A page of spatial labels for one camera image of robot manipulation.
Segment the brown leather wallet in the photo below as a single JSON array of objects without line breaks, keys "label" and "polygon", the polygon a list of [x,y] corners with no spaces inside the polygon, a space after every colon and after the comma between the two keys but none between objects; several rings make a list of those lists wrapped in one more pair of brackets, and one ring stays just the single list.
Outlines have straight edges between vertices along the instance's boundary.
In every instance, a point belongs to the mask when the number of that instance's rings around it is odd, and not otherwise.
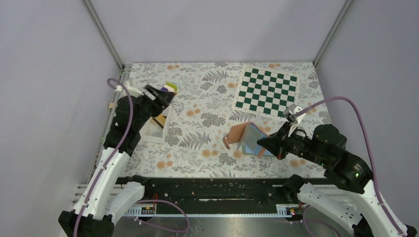
[{"label": "brown leather wallet", "polygon": [[238,148],[244,143],[252,149],[256,149],[257,141],[268,135],[254,122],[248,121],[234,125],[229,132],[222,138],[224,146],[230,150],[233,144],[238,144]]}]

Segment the green card holder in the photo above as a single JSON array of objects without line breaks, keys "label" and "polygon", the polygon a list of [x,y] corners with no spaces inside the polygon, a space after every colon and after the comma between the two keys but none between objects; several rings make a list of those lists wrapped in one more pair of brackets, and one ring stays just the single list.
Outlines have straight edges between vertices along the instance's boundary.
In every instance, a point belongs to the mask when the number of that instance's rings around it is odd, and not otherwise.
[{"label": "green card holder", "polygon": [[251,155],[251,156],[256,156],[258,158],[262,158],[262,157],[274,157],[274,155],[269,152],[268,150],[266,150],[265,148],[257,145],[256,149],[252,149],[251,147],[247,146],[246,144],[242,143],[241,144],[241,150],[242,153],[244,155]]}]

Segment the clear plastic divided tray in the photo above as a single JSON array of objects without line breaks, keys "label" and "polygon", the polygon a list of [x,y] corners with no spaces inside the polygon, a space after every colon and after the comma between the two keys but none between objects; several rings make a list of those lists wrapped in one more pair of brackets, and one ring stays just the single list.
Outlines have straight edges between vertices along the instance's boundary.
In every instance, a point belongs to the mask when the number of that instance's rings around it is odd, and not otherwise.
[{"label": "clear plastic divided tray", "polygon": [[171,108],[165,109],[161,114],[167,116],[165,127],[161,129],[158,125],[153,123],[152,118],[150,118],[140,130],[141,140],[143,142],[165,143],[172,117]]}]

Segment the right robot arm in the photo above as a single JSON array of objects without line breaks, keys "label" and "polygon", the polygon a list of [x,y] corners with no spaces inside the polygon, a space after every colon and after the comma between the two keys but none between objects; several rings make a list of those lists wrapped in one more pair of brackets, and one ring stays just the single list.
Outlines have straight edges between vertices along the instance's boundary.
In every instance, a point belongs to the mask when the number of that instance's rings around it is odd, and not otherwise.
[{"label": "right robot arm", "polygon": [[324,177],[343,190],[358,211],[323,197],[311,183],[292,175],[284,184],[288,196],[310,205],[335,221],[354,237],[415,237],[415,227],[402,223],[388,207],[375,185],[374,173],[360,157],[346,150],[347,138],[331,124],[319,125],[312,138],[298,135],[285,122],[275,133],[257,141],[277,158],[288,154],[322,166]]}]

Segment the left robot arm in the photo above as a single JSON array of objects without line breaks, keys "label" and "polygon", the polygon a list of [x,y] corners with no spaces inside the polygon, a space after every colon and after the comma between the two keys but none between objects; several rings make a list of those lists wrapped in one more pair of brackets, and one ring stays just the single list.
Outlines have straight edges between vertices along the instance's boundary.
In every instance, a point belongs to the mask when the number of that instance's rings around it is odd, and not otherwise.
[{"label": "left robot arm", "polygon": [[109,201],[119,173],[141,139],[140,130],[169,106],[175,92],[146,85],[143,91],[120,86],[125,94],[115,108],[100,161],[85,192],[71,211],[62,211],[58,222],[68,237],[111,237],[123,215],[142,199],[145,188],[130,181]]}]

